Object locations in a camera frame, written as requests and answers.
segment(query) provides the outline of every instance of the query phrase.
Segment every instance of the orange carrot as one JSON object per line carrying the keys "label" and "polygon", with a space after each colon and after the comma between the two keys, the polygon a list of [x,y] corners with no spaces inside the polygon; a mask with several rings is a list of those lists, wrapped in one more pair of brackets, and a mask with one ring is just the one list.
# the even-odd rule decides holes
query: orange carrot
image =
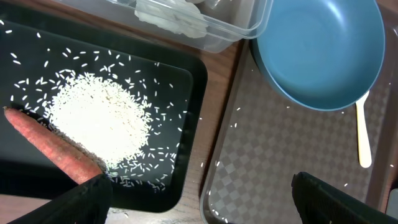
{"label": "orange carrot", "polygon": [[4,114],[17,131],[76,183],[82,184],[102,173],[96,163],[35,119],[11,108],[4,108]]}

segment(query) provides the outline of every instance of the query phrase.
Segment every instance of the checkered tray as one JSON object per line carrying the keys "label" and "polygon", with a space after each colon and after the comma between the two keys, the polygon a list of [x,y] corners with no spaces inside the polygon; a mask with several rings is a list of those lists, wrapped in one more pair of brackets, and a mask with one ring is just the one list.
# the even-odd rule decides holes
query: checkered tray
{"label": "checkered tray", "polygon": [[[377,164],[378,174],[390,168],[386,158],[392,148],[391,141],[379,144],[381,133],[391,131],[383,124],[394,69],[387,64],[365,103],[375,165],[364,169],[358,162],[355,107],[321,112],[280,96],[245,43],[201,195],[204,221],[302,223],[290,186],[300,171],[379,208],[383,175],[372,172]],[[378,150],[381,145],[388,147]],[[373,198],[371,189],[377,192]]]}

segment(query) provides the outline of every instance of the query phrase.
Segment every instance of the clear plastic container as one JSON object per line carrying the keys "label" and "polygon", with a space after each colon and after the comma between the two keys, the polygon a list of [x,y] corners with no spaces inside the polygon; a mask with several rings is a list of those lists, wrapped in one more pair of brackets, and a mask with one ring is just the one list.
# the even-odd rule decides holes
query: clear plastic container
{"label": "clear plastic container", "polygon": [[[240,39],[253,39],[265,30],[273,0],[55,0],[81,11],[135,29],[218,53]],[[140,21],[141,13],[163,25]]]}

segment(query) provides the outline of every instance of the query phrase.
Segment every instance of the table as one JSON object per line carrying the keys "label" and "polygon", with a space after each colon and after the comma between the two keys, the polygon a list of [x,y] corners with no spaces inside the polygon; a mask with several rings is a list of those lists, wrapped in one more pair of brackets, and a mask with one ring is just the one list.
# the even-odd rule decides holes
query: table
{"label": "table", "polygon": [[[118,224],[137,223],[136,220],[138,219],[140,219],[140,223],[203,223],[200,217],[199,203],[201,183],[203,178],[205,178],[206,162],[210,158],[215,136],[218,133],[224,104],[228,99],[229,86],[234,75],[238,56],[240,55],[241,44],[237,42],[220,54],[211,54],[191,47],[173,44],[166,40],[157,40],[137,30],[91,16],[57,2],[52,2],[51,0],[6,1],[49,12],[91,26],[113,30],[138,39],[150,40],[169,47],[176,47],[189,51],[203,60],[208,70],[208,83],[200,113],[202,120],[199,120],[198,123],[181,201],[175,208],[165,213],[154,215],[153,213],[130,211],[127,213],[129,218],[126,218],[124,214],[120,214],[108,218],[107,221],[107,223]],[[45,204],[47,200],[0,195],[0,202],[0,223],[7,223]]]}

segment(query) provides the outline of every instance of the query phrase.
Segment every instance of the white plastic utensil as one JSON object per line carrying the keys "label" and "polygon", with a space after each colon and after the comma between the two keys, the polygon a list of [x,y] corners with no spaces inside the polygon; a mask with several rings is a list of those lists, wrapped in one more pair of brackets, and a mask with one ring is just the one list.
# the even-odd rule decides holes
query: white plastic utensil
{"label": "white plastic utensil", "polygon": [[368,168],[372,164],[371,146],[369,144],[368,130],[366,129],[365,112],[363,110],[369,91],[365,93],[356,103],[356,130],[358,137],[359,164]]}

